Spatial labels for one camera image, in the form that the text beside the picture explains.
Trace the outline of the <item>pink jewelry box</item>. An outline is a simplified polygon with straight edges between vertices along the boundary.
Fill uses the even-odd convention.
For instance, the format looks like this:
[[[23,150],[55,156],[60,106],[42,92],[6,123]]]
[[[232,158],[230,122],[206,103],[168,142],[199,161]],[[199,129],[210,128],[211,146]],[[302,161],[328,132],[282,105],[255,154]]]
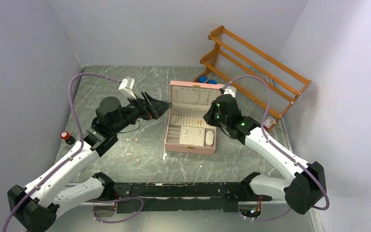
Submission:
[[[220,96],[221,84],[204,84],[185,81],[170,81],[169,119],[164,141],[166,151],[213,155],[216,150],[217,128],[207,125],[203,116],[208,112],[211,103]],[[189,128],[188,137],[183,136],[184,127]],[[204,145],[205,133],[213,131],[214,145]]]

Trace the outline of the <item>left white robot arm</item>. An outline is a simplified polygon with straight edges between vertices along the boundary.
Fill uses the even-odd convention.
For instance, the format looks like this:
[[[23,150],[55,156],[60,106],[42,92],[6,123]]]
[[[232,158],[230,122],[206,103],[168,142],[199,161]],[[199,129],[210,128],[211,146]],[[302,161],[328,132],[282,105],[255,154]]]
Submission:
[[[44,174],[24,187],[13,186],[8,201],[13,216],[29,232],[44,232],[65,212],[90,200],[115,198],[114,181],[99,172],[82,184],[67,184],[87,165],[101,158],[118,140],[117,135],[137,120],[159,119],[172,104],[156,100],[146,92],[122,106],[116,97],[104,98],[91,126],[71,150]]]

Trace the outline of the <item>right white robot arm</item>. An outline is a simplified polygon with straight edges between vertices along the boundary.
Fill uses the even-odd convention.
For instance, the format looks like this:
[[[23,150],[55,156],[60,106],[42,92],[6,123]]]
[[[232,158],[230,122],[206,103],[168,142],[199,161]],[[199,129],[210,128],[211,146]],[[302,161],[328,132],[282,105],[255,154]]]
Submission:
[[[327,196],[324,167],[317,161],[309,163],[294,155],[272,138],[259,122],[243,116],[230,94],[213,100],[203,119],[210,126],[225,129],[231,139],[258,152],[282,174],[282,179],[263,174],[247,177],[241,188],[245,199],[264,195],[285,200],[293,211],[304,215],[317,208],[316,203]]]

